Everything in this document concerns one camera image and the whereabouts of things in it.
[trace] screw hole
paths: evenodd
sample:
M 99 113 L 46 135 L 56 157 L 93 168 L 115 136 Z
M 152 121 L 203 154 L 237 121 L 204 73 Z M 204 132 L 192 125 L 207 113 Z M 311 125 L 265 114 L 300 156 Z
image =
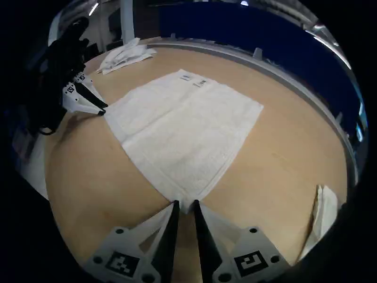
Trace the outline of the screw hole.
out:
M 271 257 L 270 261 L 271 261 L 272 263 L 277 263 L 277 262 L 280 261 L 280 258 L 279 258 L 279 256 L 273 256 L 273 257 Z
M 232 275 L 229 273 L 222 273 L 218 277 L 220 282 L 229 282 L 232 279 Z
M 155 281 L 155 277 L 151 274 L 143 274 L 141 279 L 145 283 L 153 283 Z
M 94 257 L 93 261 L 94 261 L 94 263 L 101 264 L 102 258 L 101 257 Z

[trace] white cloth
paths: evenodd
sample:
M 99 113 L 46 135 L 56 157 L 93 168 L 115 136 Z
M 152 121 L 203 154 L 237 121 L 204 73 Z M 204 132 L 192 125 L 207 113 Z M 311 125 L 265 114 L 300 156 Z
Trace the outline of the white cloth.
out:
M 314 248 L 334 223 L 338 213 L 338 199 L 327 186 L 318 185 L 317 200 L 313 209 L 313 225 L 299 259 Z
M 262 109 L 226 85 L 180 70 L 130 91 L 105 119 L 140 172 L 187 212 L 223 176 Z
M 112 50 L 102 61 L 97 73 L 106 75 L 121 67 L 140 62 L 156 53 L 154 49 L 147 49 L 146 45 L 138 45 L 140 38 L 134 38 L 126 45 Z

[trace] ceiling light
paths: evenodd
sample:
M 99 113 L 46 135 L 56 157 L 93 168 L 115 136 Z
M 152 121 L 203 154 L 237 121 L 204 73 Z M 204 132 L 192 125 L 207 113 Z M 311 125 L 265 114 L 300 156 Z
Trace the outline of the ceiling light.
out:
M 317 35 L 315 35 L 314 33 L 310 32 L 310 31 L 306 31 L 306 32 L 313 35 L 315 40 L 319 41 L 324 46 L 326 46 L 331 51 L 333 51 L 335 53 L 335 55 L 337 55 L 347 65 L 347 67 L 351 70 L 350 63 L 348 63 L 347 59 L 338 50 L 336 50 L 336 48 L 332 44 L 328 43 L 327 41 L 323 40 L 322 38 L 318 37 Z
M 93 8 L 90 10 L 90 12 L 89 12 L 89 16 L 91 16 L 91 14 L 93 14 L 93 12 L 94 12 L 94 10 L 97 8 L 97 6 L 98 6 L 98 3 L 96 3 L 96 4 L 93 6 Z
M 321 29 L 321 28 L 324 28 L 325 26 L 324 25 L 319 25 L 319 24 L 317 24 L 317 25 L 314 25 L 314 29 Z
M 364 105 L 360 103 L 359 116 L 361 116 L 363 110 L 364 110 Z

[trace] folded towel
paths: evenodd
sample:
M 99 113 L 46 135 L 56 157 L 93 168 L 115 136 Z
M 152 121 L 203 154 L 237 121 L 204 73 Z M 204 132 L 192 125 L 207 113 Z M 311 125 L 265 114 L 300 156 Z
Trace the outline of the folded towel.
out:
M 97 73 L 104 75 L 121 67 L 140 62 L 156 53 L 154 49 L 147 49 L 146 45 L 138 45 L 140 38 L 134 38 L 126 45 L 112 50 L 102 61 Z
M 262 109 L 226 85 L 180 70 L 130 91 L 105 119 L 140 172 L 187 212 L 223 176 Z
M 317 200 L 313 209 L 313 225 L 299 259 L 306 256 L 306 254 L 322 239 L 335 222 L 337 212 L 338 199 L 334 192 L 327 186 L 318 185 Z

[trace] blue wall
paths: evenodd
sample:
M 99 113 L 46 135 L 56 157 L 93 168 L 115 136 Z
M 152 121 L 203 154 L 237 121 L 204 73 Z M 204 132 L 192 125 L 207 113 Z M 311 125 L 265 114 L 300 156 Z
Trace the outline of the blue wall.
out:
M 263 56 L 298 76 L 322 96 L 330 111 L 343 113 L 342 127 L 353 133 L 360 101 L 333 52 L 287 20 L 252 7 L 199 2 L 160 7 L 162 37 L 198 38 L 263 49 Z

